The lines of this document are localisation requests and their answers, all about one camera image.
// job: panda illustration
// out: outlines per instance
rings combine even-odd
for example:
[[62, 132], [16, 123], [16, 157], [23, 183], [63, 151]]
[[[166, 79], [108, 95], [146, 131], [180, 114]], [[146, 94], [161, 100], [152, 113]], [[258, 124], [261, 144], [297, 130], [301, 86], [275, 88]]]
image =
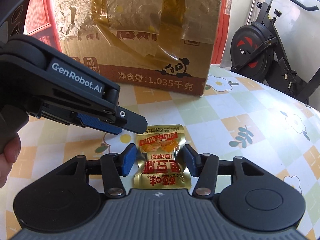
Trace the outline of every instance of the panda illustration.
[[176, 76], [178, 78], [192, 77], [190, 74], [186, 73], [190, 61], [186, 57], [179, 58], [179, 61], [180, 62], [176, 65], [168, 64], [162, 70], [156, 71], [160, 72], [162, 75]]

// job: gold snack package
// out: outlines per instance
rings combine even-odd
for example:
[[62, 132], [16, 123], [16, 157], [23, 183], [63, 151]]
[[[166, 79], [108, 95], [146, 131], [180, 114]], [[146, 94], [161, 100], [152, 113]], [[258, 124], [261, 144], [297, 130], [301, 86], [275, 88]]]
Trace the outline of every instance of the gold snack package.
[[185, 145], [182, 125], [148, 126], [144, 134], [137, 135], [139, 150], [138, 171], [134, 188], [191, 189], [191, 177], [178, 151]]

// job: table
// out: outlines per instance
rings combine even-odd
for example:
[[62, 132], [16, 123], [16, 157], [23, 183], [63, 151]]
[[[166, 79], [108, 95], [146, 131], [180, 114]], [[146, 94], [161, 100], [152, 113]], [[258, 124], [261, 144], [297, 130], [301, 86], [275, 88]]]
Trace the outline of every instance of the table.
[[[320, 113], [295, 99], [238, 74], [212, 66], [203, 97], [193, 97], [145, 87], [121, 85], [119, 104], [139, 113], [149, 125], [182, 124], [187, 143], [199, 153], [223, 160], [244, 156], [303, 194], [307, 209], [298, 230], [309, 239], [320, 236]], [[245, 140], [241, 130], [250, 131]], [[133, 133], [118, 136], [90, 128], [65, 126], [31, 118], [19, 132], [20, 156], [6, 185], [0, 189], [0, 239], [19, 229], [13, 214], [14, 196], [25, 186], [76, 155], [99, 159], [121, 152]], [[123, 178], [128, 190], [137, 170]], [[90, 185], [103, 192], [101, 177]], [[218, 177], [216, 192], [230, 184]]]

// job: metal pin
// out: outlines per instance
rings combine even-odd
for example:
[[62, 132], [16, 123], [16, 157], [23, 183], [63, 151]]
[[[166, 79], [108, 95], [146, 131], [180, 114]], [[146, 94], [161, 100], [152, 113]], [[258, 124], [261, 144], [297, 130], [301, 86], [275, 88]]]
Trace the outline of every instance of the metal pin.
[[118, 188], [118, 187], [112, 187], [108, 190], [108, 193], [111, 195], [111, 196], [120, 196], [124, 193], [123, 189], [122, 188]]
[[199, 196], [207, 196], [207, 195], [211, 194], [211, 190], [208, 189], [207, 187], [199, 187], [199, 188], [196, 189], [196, 193]]

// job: human hand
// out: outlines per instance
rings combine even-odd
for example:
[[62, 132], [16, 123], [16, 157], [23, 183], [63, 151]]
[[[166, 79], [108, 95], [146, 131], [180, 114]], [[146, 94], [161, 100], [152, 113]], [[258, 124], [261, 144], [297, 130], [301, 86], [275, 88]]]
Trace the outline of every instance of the human hand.
[[4, 147], [4, 154], [0, 153], [0, 188], [6, 183], [12, 164], [16, 162], [20, 150], [21, 142], [17, 134], [17, 136]]

